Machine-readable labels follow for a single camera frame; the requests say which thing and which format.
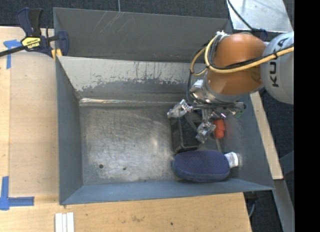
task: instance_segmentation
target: yellow cable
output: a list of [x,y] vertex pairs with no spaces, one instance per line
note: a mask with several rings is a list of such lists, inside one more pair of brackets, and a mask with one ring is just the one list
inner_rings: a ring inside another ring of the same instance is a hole
[[[211,45],[213,44],[213,42],[215,41],[215,39],[218,37],[218,35],[216,35],[213,39],[211,39],[211,41],[208,43],[208,45],[206,47],[204,47],[201,51],[199,51],[196,56],[193,58],[192,62],[191,62],[191,66],[190,66],[190,70],[191,70],[191,73],[195,76],[195,77],[198,77],[198,76],[201,76],[203,75],[207,70],[208,68],[213,71],[213,72],[216,72],[216,73],[220,73],[220,74],[227,74],[227,73],[234,73],[234,72],[238,72],[238,71],[243,71],[243,70],[246,70],[246,69],[249,69],[249,68],[252,68],[252,67],[255,67],[255,66],[258,66],[262,63],[265,63],[265,62],[268,62],[270,60],[273,60],[273,59],[276,59],[277,57],[279,56],[282,56],[282,55],[285,55],[285,54],[288,54],[288,53],[291,53],[295,50],[295,47],[291,47],[291,48],[288,48],[288,49],[285,49],[285,50],[280,50],[276,53],[272,53],[262,59],[259,59],[253,63],[250,63],[250,64],[247,64],[247,65],[243,65],[243,66],[239,66],[239,67],[235,67],[235,68],[229,68],[229,69],[220,69],[220,68],[215,68],[213,66],[211,66],[211,64],[209,63],[208,61],[208,52],[209,52],[209,49],[211,48]],[[204,53],[204,61],[205,61],[205,65],[206,65],[206,68],[204,68],[202,71],[200,71],[199,73],[195,73],[194,71],[194,66],[195,66],[195,63],[197,61],[197,59],[199,58],[199,56],[203,53]]]
[[196,56],[194,56],[193,60],[191,61],[190,71],[195,77],[199,77],[199,76],[203,75],[207,71],[206,67],[199,73],[195,73],[195,71],[194,71],[195,63],[196,63],[197,59],[199,58],[199,56],[205,51],[205,49],[206,49],[205,47],[203,49],[201,49],[201,51],[199,51],[196,54]]

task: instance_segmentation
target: bottle cap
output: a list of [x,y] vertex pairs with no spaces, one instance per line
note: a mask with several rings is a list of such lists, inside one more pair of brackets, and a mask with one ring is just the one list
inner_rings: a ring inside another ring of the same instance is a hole
[[236,153],[230,152],[230,153],[224,154],[224,156],[229,162],[230,169],[233,167],[237,167],[239,165],[238,156]]

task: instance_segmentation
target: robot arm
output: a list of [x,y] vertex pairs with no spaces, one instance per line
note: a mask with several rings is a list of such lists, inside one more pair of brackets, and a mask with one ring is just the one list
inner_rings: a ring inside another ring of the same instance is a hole
[[[196,72],[195,63],[204,55],[205,68]],[[276,100],[294,104],[294,32],[281,34],[265,43],[247,32],[216,36],[192,59],[188,95],[170,109],[167,117],[182,117],[200,110],[202,123],[197,140],[204,143],[215,130],[214,120],[240,114],[243,94],[265,87]],[[190,85],[191,76],[196,77]]]

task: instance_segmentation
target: white plastic piece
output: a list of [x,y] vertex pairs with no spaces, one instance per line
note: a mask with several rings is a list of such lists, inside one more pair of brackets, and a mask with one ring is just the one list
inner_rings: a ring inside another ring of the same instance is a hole
[[238,156],[236,153],[230,152],[230,153],[224,154],[224,156],[229,162],[230,169],[237,167],[239,165]]
[[74,213],[56,213],[54,216],[55,232],[75,232]]

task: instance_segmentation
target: wooden table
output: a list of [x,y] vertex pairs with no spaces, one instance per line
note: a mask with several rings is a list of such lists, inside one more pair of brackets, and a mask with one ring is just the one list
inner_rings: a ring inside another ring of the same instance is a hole
[[[4,41],[23,37],[19,27],[0,27],[0,51]],[[7,57],[0,58],[0,179],[9,176],[9,196],[34,196],[34,206],[0,211],[1,232],[54,231],[55,214],[69,212],[76,232],[252,231],[243,193],[59,205],[54,60],[26,51],[11,59],[7,69]],[[282,179],[260,96],[251,99],[272,177]]]

